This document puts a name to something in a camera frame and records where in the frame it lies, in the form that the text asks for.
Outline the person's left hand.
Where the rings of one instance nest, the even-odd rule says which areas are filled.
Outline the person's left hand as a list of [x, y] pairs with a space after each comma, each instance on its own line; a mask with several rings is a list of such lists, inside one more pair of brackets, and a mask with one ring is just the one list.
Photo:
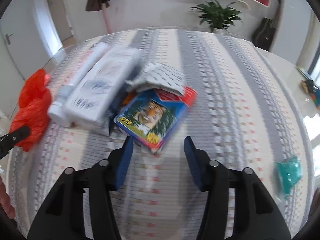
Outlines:
[[10, 196], [6, 192], [5, 184], [3, 183], [2, 178], [0, 177], [0, 203], [3, 207], [3, 210], [10, 219], [14, 219], [16, 212], [15, 208], [11, 204]]

